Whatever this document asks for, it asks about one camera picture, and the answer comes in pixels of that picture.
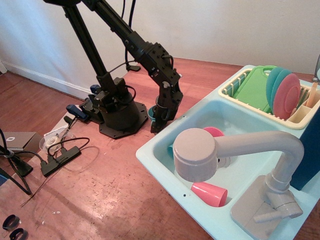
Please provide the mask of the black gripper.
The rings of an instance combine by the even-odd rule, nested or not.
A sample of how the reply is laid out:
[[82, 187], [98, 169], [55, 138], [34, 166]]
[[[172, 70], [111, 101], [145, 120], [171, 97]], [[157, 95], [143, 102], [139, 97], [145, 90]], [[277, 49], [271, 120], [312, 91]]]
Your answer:
[[179, 105], [182, 101], [183, 93], [179, 83], [173, 85], [168, 81], [160, 84], [159, 96], [156, 100], [155, 120], [151, 122], [150, 132], [157, 134], [163, 130], [168, 121], [172, 121], [177, 114]]

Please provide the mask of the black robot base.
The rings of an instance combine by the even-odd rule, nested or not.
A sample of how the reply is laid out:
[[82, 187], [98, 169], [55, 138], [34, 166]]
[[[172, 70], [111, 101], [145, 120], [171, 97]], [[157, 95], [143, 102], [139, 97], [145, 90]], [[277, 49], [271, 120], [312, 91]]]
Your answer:
[[135, 94], [129, 92], [130, 86], [123, 78], [114, 79], [117, 91], [111, 94], [97, 88], [80, 105], [88, 119], [97, 123], [99, 132], [113, 139], [136, 134], [147, 122], [147, 108], [134, 100]]

